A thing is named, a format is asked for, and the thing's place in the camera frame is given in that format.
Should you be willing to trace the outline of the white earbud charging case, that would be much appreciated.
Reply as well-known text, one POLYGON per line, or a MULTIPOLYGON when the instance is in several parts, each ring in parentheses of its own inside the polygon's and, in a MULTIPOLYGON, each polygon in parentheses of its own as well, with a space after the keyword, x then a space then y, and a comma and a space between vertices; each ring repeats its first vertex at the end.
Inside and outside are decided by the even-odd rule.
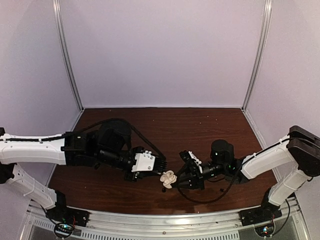
POLYGON ((162 173, 160 176, 160 182, 166 189, 172 189, 173 184, 177 181, 177 176, 172 170, 168 170, 162 173))

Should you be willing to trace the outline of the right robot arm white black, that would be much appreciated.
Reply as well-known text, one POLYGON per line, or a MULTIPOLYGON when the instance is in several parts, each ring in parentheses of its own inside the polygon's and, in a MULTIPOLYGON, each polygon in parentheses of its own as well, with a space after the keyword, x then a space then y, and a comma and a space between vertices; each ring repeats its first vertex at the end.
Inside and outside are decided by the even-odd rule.
POLYGON ((191 151, 185 150, 179 155, 184 165, 172 183, 179 192, 183 189, 203 190, 205 181, 219 175, 223 175, 231 186, 247 183, 281 165, 293 163, 293 170, 266 191, 256 210, 261 221, 268 220, 305 182, 320 175, 320 138, 297 125, 273 145, 243 158, 235 158, 234 146, 224 139, 211 143, 211 161, 208 163, 201 163, 191 151))

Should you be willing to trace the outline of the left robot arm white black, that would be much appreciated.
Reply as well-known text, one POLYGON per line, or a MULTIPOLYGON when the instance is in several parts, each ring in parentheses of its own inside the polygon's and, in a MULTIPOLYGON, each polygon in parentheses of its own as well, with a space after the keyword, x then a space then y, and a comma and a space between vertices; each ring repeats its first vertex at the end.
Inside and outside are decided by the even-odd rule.
POLYGON ((121 118, 99 121, 77 131, 53 136, 16 136, 0 129, 0 182, 14 186, 61 222, 72 218, 63 193, 27 174, 20 163, 50 163, 72 167, 107 165, 129 181, 161 175, 166 157, 131 123, 121 118))

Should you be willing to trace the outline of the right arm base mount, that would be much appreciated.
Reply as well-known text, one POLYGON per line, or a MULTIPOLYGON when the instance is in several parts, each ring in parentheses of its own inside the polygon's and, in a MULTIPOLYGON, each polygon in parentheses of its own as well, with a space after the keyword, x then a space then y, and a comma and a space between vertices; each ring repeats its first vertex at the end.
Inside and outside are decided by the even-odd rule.
POLYGON ((275 218, 280 218, 282 212, 279 207, 254 207, 250 209, 241 210, 239 217, 242 226, 256 225, 264 222, 270 222, 275 218))

